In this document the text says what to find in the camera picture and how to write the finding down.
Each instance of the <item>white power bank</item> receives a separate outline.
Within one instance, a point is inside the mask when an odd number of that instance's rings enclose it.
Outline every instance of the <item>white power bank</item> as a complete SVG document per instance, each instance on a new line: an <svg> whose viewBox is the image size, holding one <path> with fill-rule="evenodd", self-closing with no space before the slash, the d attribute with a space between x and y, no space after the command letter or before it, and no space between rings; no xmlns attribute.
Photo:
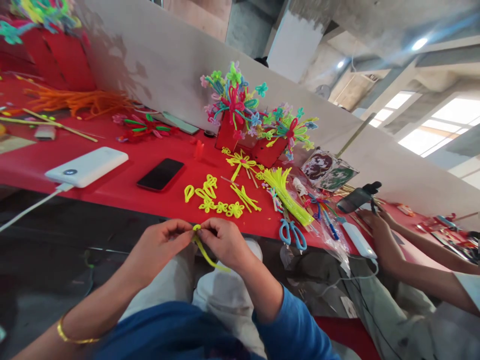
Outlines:
<svg viewBox="0 0 480 360"><path fill-rule="evenodd" d="M344 222L340 220L341 225L345 229L346 233L350 237L351 241L355 244L356 249L360 253L361 256L364 258L369 258L369 259L376 259L377 254L375 251L372 249L372 247L369 245L367 240L365 240L364 236L360 232L359 228L356 227L355 225L347 222L345 219Z"/></svg>
<svg viewBox="0 0 480 360"><path fill-rule="evenodd" d="M84 188L128 159L126 153L104 146L48 170L45 176L56 183Z"/></svg>

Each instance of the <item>scissors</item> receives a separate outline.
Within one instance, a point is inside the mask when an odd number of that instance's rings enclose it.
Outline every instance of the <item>scissors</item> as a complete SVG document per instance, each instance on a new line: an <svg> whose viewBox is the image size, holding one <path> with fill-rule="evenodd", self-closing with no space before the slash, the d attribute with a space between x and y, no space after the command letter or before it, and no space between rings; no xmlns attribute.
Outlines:
<svg viewBox="0 0 480 360"><path fill-rule="evenodd" d="M292 235L290 234L291 231L295 236L296 247L300 250L300 254L302 254L302 251L307 249L307 241L305 240L305 236L302 234L300 229L297 227L297 225L295 225L295 221L290 221L289 212L287 211L286 207L283 207L283 219L281 219L280 222L280 239L288 247L292 243Z"/></svg>

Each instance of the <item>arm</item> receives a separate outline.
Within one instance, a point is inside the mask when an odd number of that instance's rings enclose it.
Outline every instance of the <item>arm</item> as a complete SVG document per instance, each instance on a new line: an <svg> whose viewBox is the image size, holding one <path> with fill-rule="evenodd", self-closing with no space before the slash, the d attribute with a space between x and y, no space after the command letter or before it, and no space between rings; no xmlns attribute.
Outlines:
<svg viewBox="0 0 480 360"><path fill-rule="evenodd" d="M469 261L465 261L464 259L454 254L450 250L444 248L443 246L429 241L420 234L398 224L387 213L380 216L387 217L388 220L386 220L386 222L390 225L390 228L392 230L405 237L405 239L407 239L421 252L423 252L429 258L435 260L437 263L442 264L444 267L455 272L480 275L478 266L475 266Z"/></svg>
<svg viewBox="0 0 480 360"><path fill-rule="evenodd" d="M433 295L471 314L480 315L474 302L452 272L406 261L387 222L368 210L360 214L372 229L378 262L387 273L411 287Z"/></svg>
<svg viewBox="0 0 480 360"><path fill-rule="evenodd" d="M233 222L211 218L201 228L198 235L202 241L245 282L269 357L339 360L332 352L330 339L305 304L285 289L252 253Z"/></svg>
<svg viewBox="0 0 480 360"><path fill-rule="evenodd" d="M74 340L97 339L111 330L134 296L190 243L192 234L185 231L191 229L183 220L169 220L147 228L118 271L66 314L62 326L65 335ZM168 241L177 232L185 233ZM64 342L57 332L57 324L14 359L79 359L92 350L92 345Z"/></svg>

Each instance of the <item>gold bracelet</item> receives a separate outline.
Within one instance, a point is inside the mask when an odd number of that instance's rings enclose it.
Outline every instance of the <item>gold bracelet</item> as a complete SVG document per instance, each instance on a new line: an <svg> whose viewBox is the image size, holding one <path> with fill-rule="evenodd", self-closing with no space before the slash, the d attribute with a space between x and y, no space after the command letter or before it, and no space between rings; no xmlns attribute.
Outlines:
<svg viewBox="0 0 480 360"><path fill-rule="evenodd" d="M99 338L98 339L91 338L91 339L86 339L86 340L73 340L73 339L69 338L67 335L65 335L64 329L63 329L63 322L64 322L65 316L69 313L69 311L67 311L65 314L63 314L63 316L60 318L60 320L58 320L58 325L56 326L56 330L58 332L58 335L60 336L60 338L64 342L83 345L83 344L96 343L97 341L100 340Z"/></svg>

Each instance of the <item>ceiling light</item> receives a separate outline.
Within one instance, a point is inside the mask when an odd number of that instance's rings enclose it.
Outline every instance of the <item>ceiling light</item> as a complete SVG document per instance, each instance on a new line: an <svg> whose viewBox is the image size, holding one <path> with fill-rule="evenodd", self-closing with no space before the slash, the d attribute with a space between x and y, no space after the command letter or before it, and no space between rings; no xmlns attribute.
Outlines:
<svg viewBox="0 0 480 360"><path fill-rule="evenodd" d="M417 51L417 50L423 48L423 46L427 43L427 41L428 41L428 39L426 37L422 37L421 39L417 40L416 43L413 44L411 49L413 51Z"/></svg>

